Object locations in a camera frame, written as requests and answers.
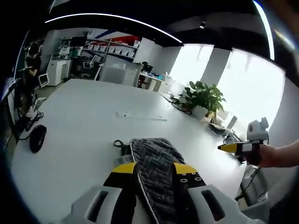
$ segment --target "computer mouse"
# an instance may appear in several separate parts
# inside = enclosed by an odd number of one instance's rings
[[[29,139],[29,146],[33,153],[37,153],[43,146],[46,132],[47,128],[44,125],[38,125],[32,130]]]

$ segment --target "ceiling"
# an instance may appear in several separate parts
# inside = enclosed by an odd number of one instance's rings
[[[251,0],[197,1],[160,4],[153,2],[128,3],[98,0],[70,0],[52,8],[45,20],[68,14],[103,13],[128,17],[145,22],[175,36],[183,43],[209,43],[219,48],[239,48],[270,58],[265,28]],[[200,29],[202,21],[205,29]],[[90,27],[114,29],[145,37],[163,47],[180,46],[173,38],[140,23],[111,16],[84,15],[59,19],[36,26],[39,30]],[[287,70],[287,76],[299,86],[298,69],[294,55],[279,39],[274,38],[277,63]]]

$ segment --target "black ceiling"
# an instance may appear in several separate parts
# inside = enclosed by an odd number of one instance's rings
[[[153,2],[130,3],[123,1],[118,3],[112,1],[102,2],[98,0],[71,0],[54,7],[45,20],[78,13],[114,14],[142,21],[159,29],[165,30],[180,39],[183,43],[210,43],[220,48],[239,48],[261,55],[265,58],[270,57],[268,40],[265,35],[258,32],[229,27],[222,27],[218,29],[207,27],[204,30],[196,28],[182,32],[170,32],[167,30],[167,27],[174,22],[194,16],[205,17],[205,15],[219,12],[232,12],[259,16],[251,0],[210,0],[192,3],[176,1],[171,4]],[[45,31],[77,27],[114,29],[115,31],[121,31],[151,39],[163,47],[181,45],[176,40],[153,28],[133,21],[110,16],[73,16],[46,24],[41,21],[39,26],[36,26],[37,29],[44,29]],[[275,63],[287,70],[287,76],[299,86],[299,75],[297,73],[296,66],[293,63],[293,55],[279,43],[279,40],[274,40],[274,43],[276,52]]]

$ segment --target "window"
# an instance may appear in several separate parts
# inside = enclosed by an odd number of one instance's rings
[[[218,83],[225,110],[238,118],[233,129],[246,136],[248,123],[266,117],[269,126],[277,114],[285,71],[254,54],[233,49]]]
[[[170,76],[183,86],[199,81],[206,69],[213,45],[185,44],[173,65]]]

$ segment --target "person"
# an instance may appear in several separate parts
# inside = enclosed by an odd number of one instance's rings
[[[275,148],[266,144],[260,146],[263,168],[283,168],[299,166],[299,139],[284,147]],[[293,223],[298,217],[299,170],[289,192],[270,209],[269,224]]]
[[[27,100],[28,111],[26,116],[29,118],[34,118],[35,113],[33,111],[33,102],[32,102],[32,91],[39,85],[38,84],[38,76],[40,75],[40,67],[41,67],[41,58],[38,55],[38,46],[32,45],[29,48],[28,56],[26,58],[26,64],[28,67],[28,72],[25,74],[25,88],[24,95]]]

